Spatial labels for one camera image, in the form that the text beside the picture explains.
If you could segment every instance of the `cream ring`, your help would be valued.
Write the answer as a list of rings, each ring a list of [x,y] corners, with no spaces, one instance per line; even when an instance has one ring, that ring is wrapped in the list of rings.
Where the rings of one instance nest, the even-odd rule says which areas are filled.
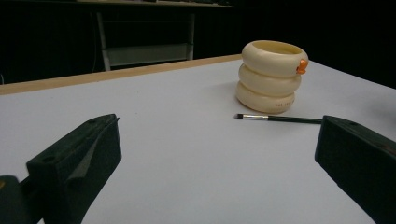
[[[305,73],[308,55],[294,45],[257,40],[242,49],[242,60],[250,69],[271,77],[294,77]]]
[[[258,94],[248,90],[240,81],[236,85],[236,98],[243,105],[268,114],[280,114],[288,110],[294,102],[294,93],[285,97]]]
[[[269,96],[286,96],[294,93],[301,84],[301,76],[268,77],[251,71],[245,64],[239,67],[239,80],[251,91]]]

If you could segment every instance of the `table surface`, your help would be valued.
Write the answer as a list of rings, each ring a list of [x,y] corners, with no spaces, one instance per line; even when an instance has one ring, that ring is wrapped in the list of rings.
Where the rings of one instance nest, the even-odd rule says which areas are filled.
[[[82,122],[119,120],[122,160],[83,223],[374,222],[314,160],[316,124],[234,119],[240,55],[0,86],[0,170]],[[310,62],[282,116],[331,115],[396,139],[396,90]]]

